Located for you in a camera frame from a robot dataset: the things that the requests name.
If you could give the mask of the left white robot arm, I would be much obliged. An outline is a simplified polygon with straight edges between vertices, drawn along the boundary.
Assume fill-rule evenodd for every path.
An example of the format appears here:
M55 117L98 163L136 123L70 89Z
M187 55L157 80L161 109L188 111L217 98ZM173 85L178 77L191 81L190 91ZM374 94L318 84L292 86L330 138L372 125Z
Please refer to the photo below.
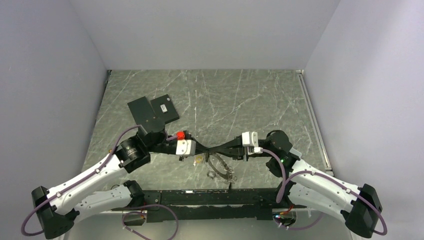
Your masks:
M119 136L111 151L98 163L74 178L57 186L40 186L31 193L34 209L21 226L24 236L29 219L36 215L47 240L68 232L78 221L116 208L137 210L145 204L145 194L135 180L128 180L109 191L99 191L107 182L124 177L150 163L151 153L194 156L210 152L210 148L195 140L188 132L168 135L165 122L148 118L125 130L136 129L136 135L121 140Z

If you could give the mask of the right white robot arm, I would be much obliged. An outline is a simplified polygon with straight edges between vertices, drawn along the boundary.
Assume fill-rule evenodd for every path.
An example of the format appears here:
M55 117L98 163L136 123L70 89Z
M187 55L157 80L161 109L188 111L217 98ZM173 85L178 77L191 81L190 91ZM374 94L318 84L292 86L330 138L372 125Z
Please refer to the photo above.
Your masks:
M208 148L206 154L234 160L269 157L266 167L281 179L275 190L275 202L280 207L300 205L318 210L340 219L351 232L367 239L388 233L374 187L351 184L313 167L302 159L282 130L273 130L264 139L257 132L246 131L229 142Z

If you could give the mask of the black box with label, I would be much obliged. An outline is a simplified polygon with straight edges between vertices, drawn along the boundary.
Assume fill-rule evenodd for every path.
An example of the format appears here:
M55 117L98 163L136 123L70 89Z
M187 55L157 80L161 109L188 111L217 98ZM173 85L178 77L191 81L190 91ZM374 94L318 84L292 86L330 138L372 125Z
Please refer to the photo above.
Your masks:
M165 124L169 124L180 118L172 99L168 94L152 99L150 104L155 115L162 119Z

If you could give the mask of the black box lid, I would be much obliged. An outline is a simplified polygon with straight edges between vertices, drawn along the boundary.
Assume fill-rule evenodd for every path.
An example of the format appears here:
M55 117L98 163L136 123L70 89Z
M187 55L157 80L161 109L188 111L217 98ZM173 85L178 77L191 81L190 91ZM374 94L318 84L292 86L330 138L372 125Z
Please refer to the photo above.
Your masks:
M150 101L145 96L127 103L127 106L137 125L143 125L157 117Z

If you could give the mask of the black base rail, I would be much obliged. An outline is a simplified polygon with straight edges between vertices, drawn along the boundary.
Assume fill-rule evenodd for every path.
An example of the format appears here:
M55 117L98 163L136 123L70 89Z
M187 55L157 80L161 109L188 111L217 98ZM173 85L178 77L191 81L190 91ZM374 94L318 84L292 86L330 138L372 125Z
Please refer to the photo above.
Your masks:
M293 207L284 197L276 201L275 188L144 190L144 200L121 207L146 211L148 223L179 220L272 220L278 211Z

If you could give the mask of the aluminium frame rail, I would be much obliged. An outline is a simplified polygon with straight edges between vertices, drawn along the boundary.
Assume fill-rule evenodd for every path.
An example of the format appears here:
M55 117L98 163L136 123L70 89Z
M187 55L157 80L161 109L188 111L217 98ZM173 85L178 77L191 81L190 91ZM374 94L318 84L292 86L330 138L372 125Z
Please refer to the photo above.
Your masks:
M306 87L306 84L305 84L304 75L303 75L304 70L298 69L295 72L296 72L296 76L298 78L298 81L299 81L299 84L300 84L300 87L301 87L301 90L302 90L302 94L303 94L304 99L305 99L305 104L306 104L307 111L308 111L308 114L309 114L309 118L310 118L310 121L311 121L311 124L312 124L313 132L314 132L317 144L318 144L319 153L321 155L321 159L322 159L322 162L324 164L324 172L331 175L331 176L334 176L334 171L333 171L332 165L330 163L328 153L327 153L327 150L326 150L326 147L325 147L325 144L324 144L324 140L323 140L323 137L321 135L320 128L319 128L319 124L318 124L318 121L317 121L317 118L316 118L316 115L315 115L315 112L314 112L314 109L313 109L313 105L312 105L312 102L311 102L311 99L310 99L310 96L309 96L309 93L308 93L308 90L307 90L307 87Z

